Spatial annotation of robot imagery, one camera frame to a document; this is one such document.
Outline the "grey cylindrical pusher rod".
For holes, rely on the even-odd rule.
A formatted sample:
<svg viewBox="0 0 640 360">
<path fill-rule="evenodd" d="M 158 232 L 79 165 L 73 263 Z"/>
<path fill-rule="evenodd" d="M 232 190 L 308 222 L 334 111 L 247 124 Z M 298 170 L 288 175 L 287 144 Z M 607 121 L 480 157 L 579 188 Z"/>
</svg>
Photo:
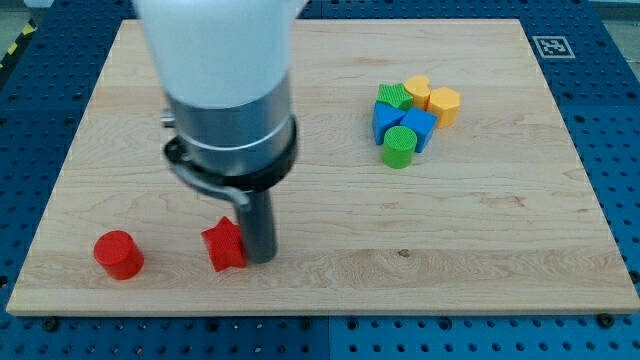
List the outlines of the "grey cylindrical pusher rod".
<svg viewBox="0 0 640 360">
<path fill-rule="evenodd" d="M 243 193 L 234 208 L 246 258 L 258 264 L 271 261 L 278 244 L 270 192 Z"/>
</svg>

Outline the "silver cylinder black ring mount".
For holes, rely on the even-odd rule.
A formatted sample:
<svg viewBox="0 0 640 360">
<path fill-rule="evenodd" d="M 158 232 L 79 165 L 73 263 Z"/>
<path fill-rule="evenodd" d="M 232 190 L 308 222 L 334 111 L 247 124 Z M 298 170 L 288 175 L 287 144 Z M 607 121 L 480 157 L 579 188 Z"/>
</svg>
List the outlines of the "silver cylinder black ring mount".
<svg viewBox="0 0 640 360">
<path fill-rule="evenodd" d="M 221 109 L 194 107 L 171 98 L 176 136 L 164 147 L 171 170 L 189 186 L 228 186 L 263 192 L 292 169 L 298 129 L 289 76 L 266 95 Z"/>
</svg>

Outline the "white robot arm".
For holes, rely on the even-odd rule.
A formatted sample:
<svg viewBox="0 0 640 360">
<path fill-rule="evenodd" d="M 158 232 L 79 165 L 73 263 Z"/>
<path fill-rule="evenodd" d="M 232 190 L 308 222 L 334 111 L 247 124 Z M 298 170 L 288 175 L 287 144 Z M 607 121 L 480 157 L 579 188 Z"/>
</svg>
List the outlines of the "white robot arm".
<svg viewBox="0 0 640 360">
<path fill-rule="evenodd" d="M 164 147 L 185 184 L 233 204 L 246 257 L 277 254 L 269 190 L 298 150 L 289 73 L 306 0 L 136 0 L 169 104 Z"/>
</svg>

